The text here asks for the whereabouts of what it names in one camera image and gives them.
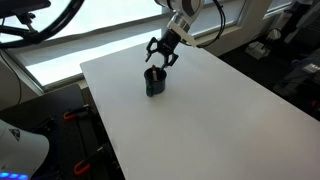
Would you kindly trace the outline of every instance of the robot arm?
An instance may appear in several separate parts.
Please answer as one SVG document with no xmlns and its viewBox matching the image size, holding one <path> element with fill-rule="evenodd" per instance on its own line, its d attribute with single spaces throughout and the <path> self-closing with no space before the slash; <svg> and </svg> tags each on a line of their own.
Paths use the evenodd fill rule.
<svg viewBox="0 0 320 180">
<path fill-rule="evenodd" d="M 191 45 L 196 46 L 193 37 L 188 34 L 188 31 L 203 8 L 204 1 L 205 0 L 155 0 L 157 4 L 174 10 L 176 14 L 170 20 L 168 30 L 162 38 L 158 41 L 153 37 L 149 42 L 146 62 L 149 61 L 152 54 L 159 52 L 164 56 L 164 64 L 161 67 L 161 69 L 164 69 L 168 66 L 173 66 L 178 59 L 179 56 L 174 53 L 174 49 L 179 42 L 187 41 Z M 157 48 L 151 50 L 151 46 L 154 43 L 157 43 Z"/>
</svg>

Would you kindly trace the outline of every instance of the window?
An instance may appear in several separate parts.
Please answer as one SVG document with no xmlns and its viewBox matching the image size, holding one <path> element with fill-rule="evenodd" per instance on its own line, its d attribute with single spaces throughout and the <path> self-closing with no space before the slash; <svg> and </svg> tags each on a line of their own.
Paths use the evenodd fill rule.
<svg viewBox="0 0 320 180">
<path fill-rule="evenodd" d="M 269 9 L 268 9 L 268 13 L 288 6 L 291 4 L 292 1 L 293 0 L 273 0 Z"/>
<path fill-rule="evenodd" d="M 48 24 L 41 22 L 53 21 L 67 4 L 68 2 L 57 5 L 52 2 L 50 8 L 35 12 L 37 18 L 33 23 L 34 27 L 37 30 L 44 29 Z M 224 6 L 227 25 L 235 25 L 245 0 L 224 0 L 221 4 Z M 119 1 L 85 1 L 73 21 L 51 40 L 34 47 L 12 49 L 10 54 L 39 87 L 48 90 L 81 78 L 79 64 L 82 62 L 148 42 L 152 37 L 160 38 L 171 18 L 168 12 L 154 0 L 122 0 L 121 3 Z M 46 13 L 57 15 L 51 18 L 47 17 Z M 13 17 L 8 19 L 7 25 L 15 24 L 21 27 Z M 139 19 L 144 24 L 132 23 Z M 128 26 L 118 29 L 110 28 L 108 31 L 111 32 L 103 34 L 87 33 L 122 23 Z M 220 17 L 217 8 L 212 0 L 206 0 L 206 6 L 192 25 L 190 33 L 197 34 L 204 30 L 215 29 L 219 25 Z M 81 39 L 67 40 L 67 36 L 81 33 L 85 33 L 84 36 L 81 35 Z M 141 53 L 141 57 L 145 58 L 146 52 Z"/>
</svg>

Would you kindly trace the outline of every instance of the black cup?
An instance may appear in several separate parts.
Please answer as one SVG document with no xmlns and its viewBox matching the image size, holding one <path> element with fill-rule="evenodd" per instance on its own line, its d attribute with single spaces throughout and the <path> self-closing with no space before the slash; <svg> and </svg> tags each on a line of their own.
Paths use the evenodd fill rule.
<svg viewBox="0 0 320 180">
<path fill-rule="evenodd" d="M 166 71 L 160 68 L 156 68 L 157 71 L 157 81 L 153 80 L 152 68 L 147 69 L 144 72 L 144 78 L 146 79 L 146 93 L 147 96 L 152 97 L 155 94 L 160 94 L 166 88 Z"/>
</svg>

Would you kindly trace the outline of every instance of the wall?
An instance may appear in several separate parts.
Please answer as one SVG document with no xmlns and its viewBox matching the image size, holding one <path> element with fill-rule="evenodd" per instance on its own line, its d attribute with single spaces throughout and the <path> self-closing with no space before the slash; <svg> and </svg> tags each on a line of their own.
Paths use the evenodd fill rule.
<svg viewBox="0 0 320 180">
<path fill-rule="evenodd" d="M 247 4 L 243 10 L 241 16 L 241 21 L 237 27 L 231 27 L 226 29 L 225 34 L 221 37 L 219 41 L 213 45 L 206 48 L 213 55 L 219 56 L 223 53 L 226 53 L 234 48 L 237 48 L 247 42 L 249 42 L 255 35 L 262 32 L 266 32 L 270 25 L 273 23 L 274 19 L 277 16 L 270 16 L 265 18 L 265 13 L 271 4 L 272 0 L 247 0 Z M 154 23 L 154 26 L 159 26 L 159 24 L 165 25 L 165 23 Z M 133 33 L 139 33 L 137 28 L 136 30 L 131 30 Z M 103 34 L 104 38 L 110 41 L 117 32 L 105 33 Z M 73 44 L 71 47 L 75 47 L 74 44 L 82 44 L 83 40 L 76 40 L 70 42 Z M 23 77 L 23 101 L 37 97 L 38 95 L 43 94 L 26 76 L 24 76 L 21 71 L 19 71 L 21 77 Z M 3 63 L 0 63 L 0 110 L 6 107 L 12 106 L 16 103 L 18 99 L 18 83 L 15 79 L 14 74 L 6 68 Z"/>
</svg>

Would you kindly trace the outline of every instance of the white table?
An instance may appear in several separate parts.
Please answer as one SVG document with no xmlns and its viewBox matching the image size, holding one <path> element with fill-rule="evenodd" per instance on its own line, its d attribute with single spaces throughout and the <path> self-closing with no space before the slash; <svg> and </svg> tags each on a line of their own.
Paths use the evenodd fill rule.
<svg viewBox="0 0 320 180">
<path fill-rule="evenodd" d="M 127 180 L 319 180 L 320 124 L 205 50 L 149 98 L 146 44 L 81 65 Z"/>
</svg>

